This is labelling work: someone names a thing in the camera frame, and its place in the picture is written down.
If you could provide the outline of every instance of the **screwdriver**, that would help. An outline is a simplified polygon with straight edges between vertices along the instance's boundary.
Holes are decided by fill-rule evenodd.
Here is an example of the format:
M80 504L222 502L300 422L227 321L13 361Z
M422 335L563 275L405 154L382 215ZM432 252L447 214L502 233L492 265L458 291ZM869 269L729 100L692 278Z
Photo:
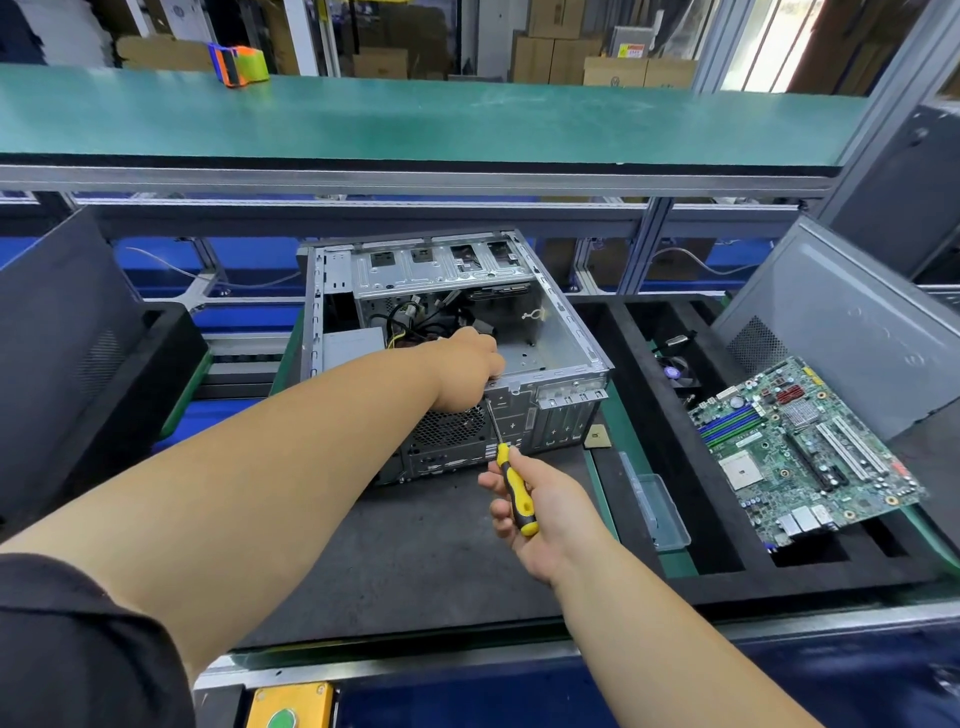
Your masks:
M487 400L487 411L490 412L490 421L493 423L493 432L496 433L496 464L500 466L503 475L503 484L510 496L510 504L514 509L514 523L527 538L540 532L540 524L534 513L534 500L530 497L527 484L523 476L510 467L510 446L503 440L503 433L493 415L493 405Z

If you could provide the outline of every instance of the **green circuit board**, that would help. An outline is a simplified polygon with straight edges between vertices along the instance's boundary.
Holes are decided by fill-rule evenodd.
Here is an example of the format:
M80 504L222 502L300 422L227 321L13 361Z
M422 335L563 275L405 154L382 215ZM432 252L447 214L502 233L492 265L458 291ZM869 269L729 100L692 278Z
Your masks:
M701 402L690 417L771 551L926 496L797 357Z

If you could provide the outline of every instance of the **hand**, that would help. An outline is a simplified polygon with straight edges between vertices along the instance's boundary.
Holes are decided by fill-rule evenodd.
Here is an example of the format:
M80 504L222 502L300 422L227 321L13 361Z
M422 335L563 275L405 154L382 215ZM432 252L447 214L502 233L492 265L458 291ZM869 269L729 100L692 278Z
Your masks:
M503 476L495 462L477 481L499 498L490 504L493 530L505 539L527 571L556 589L564 577L614 543L583 486L541 460L510 448L510 466L523 475L534 500L540 533L522 536L514 525Z
M448 339L420 344L411 350L422 356L440 384L431 409L463 412L483 398L487 381L503 373L507 362L496 352L492 336L473 327L458 328Z

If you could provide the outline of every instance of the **forearm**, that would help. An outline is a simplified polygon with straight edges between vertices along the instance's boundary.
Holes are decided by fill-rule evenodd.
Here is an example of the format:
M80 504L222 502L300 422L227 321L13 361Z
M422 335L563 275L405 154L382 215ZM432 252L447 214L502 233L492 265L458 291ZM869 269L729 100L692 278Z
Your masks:
M196 673L303 579L436 400L418 350L357 359L130 469L2 546L159 620Z
M622 728L820 725L620 544L585 555L557 594Z

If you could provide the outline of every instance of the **clear plastic box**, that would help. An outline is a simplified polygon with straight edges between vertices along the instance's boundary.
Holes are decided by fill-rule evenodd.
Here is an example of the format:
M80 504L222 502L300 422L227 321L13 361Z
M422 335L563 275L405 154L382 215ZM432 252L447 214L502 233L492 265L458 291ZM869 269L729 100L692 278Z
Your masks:
M663 479L655 473L637 475L627 453L619 454L657 551L679 551L689 546L690 534Z

